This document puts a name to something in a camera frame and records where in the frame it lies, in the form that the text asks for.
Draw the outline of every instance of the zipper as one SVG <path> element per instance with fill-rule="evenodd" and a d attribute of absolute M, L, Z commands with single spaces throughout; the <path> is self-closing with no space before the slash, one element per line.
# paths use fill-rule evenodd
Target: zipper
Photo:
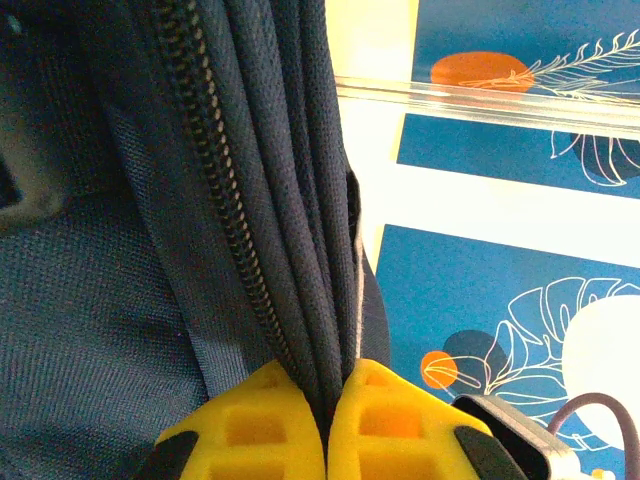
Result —
<path fill-rule="evenodd" d="M 244 290 L 276 357 L 301 384 L 300 370 L 271 302 L 253 244 L 197 2 L 189 0 L 185 5 L 180 0 L 157 0 L 152 12 L 164 68 L 184 111 L 185 130 L 204 170 Z"/>

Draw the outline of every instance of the orange circle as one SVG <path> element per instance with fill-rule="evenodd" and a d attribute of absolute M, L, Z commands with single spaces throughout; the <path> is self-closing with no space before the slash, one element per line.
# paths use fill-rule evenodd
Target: orange circle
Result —
<path fill-rule="evenodd" d="M 451 355 L 435 350 L 427 353 L 420 362 L 420 373 L 429 387 L 443 389 L 458 378 L 458 366 Z"/>
<path fill-rule="evenodd" d="M 524 93 L 534 81 L 527 66 L 506 53 L 456 53 L 438 60 L 431 68 L 431 82 L 441 85 Z"/>

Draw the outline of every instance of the gray cable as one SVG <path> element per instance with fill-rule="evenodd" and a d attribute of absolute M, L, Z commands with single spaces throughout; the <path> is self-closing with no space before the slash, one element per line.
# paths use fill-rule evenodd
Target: gray cable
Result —
<path fill-rule="evenodd" d="M 640 480 L 640 438 L 638 438 L 638 430 L 627 409 L 615 398 L 604 393 L 578 395 L 558 410 L 551 423 L 549 423 L 547 430 L 553 435 L 557 434 L 565 420 L 573 415 L 576 410 L 594 403 L 608 407 L 616 416 L 616 420 L 618 420 L 624 444 L 625 479 Z"/>

